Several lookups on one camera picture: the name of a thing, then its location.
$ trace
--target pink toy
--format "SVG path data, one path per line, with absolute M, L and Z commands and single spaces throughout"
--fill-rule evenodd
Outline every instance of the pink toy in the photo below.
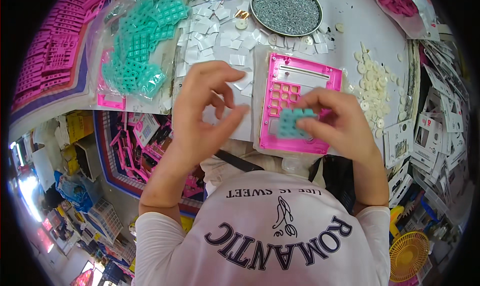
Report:
M 278 139 L 273 130 L 275 121 L 279 120 L 280 110 L 291 108 L 301 96 L 302 86 L 290 83 L 291 76 L 304 75 L 317 79 L 321 84 L 326 81 L 325 87 L 340 91 L 342 84 L 342 71 L 321 63 L 308 61 L 296 57 L 272 53 L 268 70 L 267 87 L 263 102 L 263 115 L 261 118 L 260 147 L 269 150 L 326 154 L 329 145 L 320 139 Z M 322 110 L 320 118 L 327 115 L 330 110 Z

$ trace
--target right hand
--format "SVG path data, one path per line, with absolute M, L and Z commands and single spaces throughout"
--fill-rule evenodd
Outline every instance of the right hand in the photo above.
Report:
M 380 152 L 355 96 L 319 87 L 301 97 L 295 107 L 315 113 L 332 109 L 324 122 L 305 118 L 297 121 L 297 127 L 327 142 L 343 157 L 366 163 Z

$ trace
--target pink plastic frame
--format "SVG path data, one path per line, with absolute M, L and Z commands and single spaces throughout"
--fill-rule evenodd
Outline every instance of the pink plastic frame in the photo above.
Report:
M 284 108 L 291 108 L 291 104 L 295 103 L 301 96 L 301 85 L 278 80 L 280 65 L 289 65 L 329 75 L 330 80 L 326 83 L 327 89 L 340 91 L 342 85 L 342 71 L 339 69 L 309 60 L 272 53 L 263 101 L 260 147 L 269 150 L 325 155 L 329 145 L 320 139 L 279 139 L 275 134 L 269 133 L 270 122 L 279 119 L 280 111 Z M 329 112 L 331 111 L 324 109 L 319 117 L 322 118 Z

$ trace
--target yellow fan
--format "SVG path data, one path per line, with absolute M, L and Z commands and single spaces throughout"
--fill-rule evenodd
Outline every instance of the yellow fan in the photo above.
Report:
M 413 231 L 396 238 L 390 247 L 390 280 L 411 279 L 427 262 L 428 251 L 428 238 L 422 232 Z

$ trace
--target teal rubber button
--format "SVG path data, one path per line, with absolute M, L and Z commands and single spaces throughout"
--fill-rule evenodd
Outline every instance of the teal rubber button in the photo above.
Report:
M 280 111 L 279 127 L 277 130 L 277 138 L 280 139 L 310 139 L 311 136 L 298 129 L 296 126 L 297 120 L 302 118 L 317 118 L 317 115 L 312 109 L 282 109 Z

